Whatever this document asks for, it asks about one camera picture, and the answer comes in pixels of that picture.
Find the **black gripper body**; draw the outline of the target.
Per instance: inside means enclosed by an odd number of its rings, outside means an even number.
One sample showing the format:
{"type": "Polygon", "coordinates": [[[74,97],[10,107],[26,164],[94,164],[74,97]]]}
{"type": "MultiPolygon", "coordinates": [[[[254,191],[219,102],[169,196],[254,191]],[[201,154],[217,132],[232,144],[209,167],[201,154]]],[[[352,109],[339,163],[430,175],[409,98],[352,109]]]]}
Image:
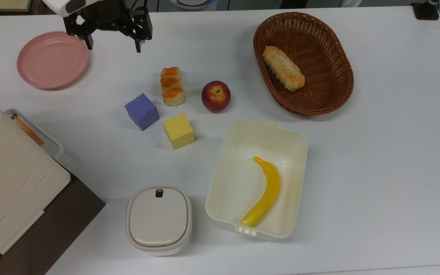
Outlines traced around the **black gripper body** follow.
{"type": "Polygon", "coordinates": [[[125,0],[76,1],[76,13],[84,21],[94,21],[96,30],[122,31],[126,7],[125,0]]]}

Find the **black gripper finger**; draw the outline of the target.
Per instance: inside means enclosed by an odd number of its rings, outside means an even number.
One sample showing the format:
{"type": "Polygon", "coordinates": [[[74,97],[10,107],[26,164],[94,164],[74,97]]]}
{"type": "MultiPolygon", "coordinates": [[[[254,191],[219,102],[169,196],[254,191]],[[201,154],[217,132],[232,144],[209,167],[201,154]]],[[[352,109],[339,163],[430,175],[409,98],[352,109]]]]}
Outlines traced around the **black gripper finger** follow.
{"type": "Polygon", "coordinates": [[[77,36],[78,39],[83,40],[87,48],[92,50],[93,38],[91,34],[95,31],[95,22],[85,20],[82,24],[77,23],[78,15],[69,15],[63,18],[66,32],[70,36],[77,36]]]}
{"type": "Polygon", "coordinates": [[[152,39],[152,23],[146,6],[125,8],[122,33],[134,40],[136,52],[141,52],[141,45],[152,39]]]}

